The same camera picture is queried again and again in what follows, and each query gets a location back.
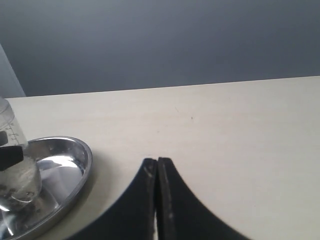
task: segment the metal tray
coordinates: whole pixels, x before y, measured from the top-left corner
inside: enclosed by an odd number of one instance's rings
[[[0,214],[0,240],[31,240],[57,223],[78,199],[92,167],[92,152],[81,140],[55,136],[29,141],[42,179],[39,197],[19,212]]]

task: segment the table surface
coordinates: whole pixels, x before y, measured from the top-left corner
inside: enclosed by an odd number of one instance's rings
[[[93,152],[63,239],[113,204],[146,157],[170,157],[196,196],[253,240],[320,239],[320,77],[9,99],[26,137]]]

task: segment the silver tray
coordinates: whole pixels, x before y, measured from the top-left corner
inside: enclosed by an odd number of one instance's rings
[[[0,240],[31,240],[57,223],[74,205],[88,179],[92,152],[81,140],[55,136],[29,141],[42,179],[39,197],[19,212],[0,214]]]

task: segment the wall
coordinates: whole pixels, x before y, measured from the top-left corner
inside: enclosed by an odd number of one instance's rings
[[[320,75],[319,0],[1,0],[28,96]]]
[[[0,96],[3,98],[25,97],[25,93],[0,44]]]

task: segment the light beige tabletop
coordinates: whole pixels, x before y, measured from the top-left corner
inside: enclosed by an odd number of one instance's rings
[[[320,77],[9,100],[31,140],[93,151],[80,202],[41,240],[75,233],[115,202],[142,160],[173,159],[197,197],[253,240],[320,239]]]

